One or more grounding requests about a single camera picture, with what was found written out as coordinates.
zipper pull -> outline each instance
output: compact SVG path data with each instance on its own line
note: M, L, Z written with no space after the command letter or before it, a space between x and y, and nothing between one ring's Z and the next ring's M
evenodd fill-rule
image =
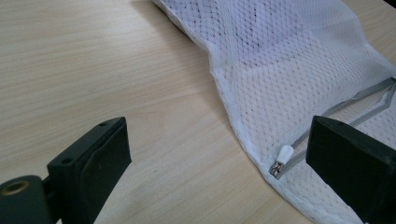
M274 165L271 166L270 168L270 174L276 177L280 170L283 168L283 166L288 163L290 160L291 156L294 154L294 148L291 146L283 146L280 149L279 154L277 155L277 159L274 163Z

table surface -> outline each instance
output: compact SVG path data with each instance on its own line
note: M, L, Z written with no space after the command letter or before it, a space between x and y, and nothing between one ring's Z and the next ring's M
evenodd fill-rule
M396 10L347 0L396 64ZM125 117L133 163L95 223L310 223L238 144L207 54L150 1L0 3L0 183Z

light wood surface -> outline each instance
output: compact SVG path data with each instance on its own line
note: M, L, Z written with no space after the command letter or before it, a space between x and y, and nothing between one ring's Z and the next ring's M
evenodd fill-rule
M396 64L396 11L348 0ZM127 118L133 163L96 223L310 223L238 144L206 53L150 1L0 2L0 182Z

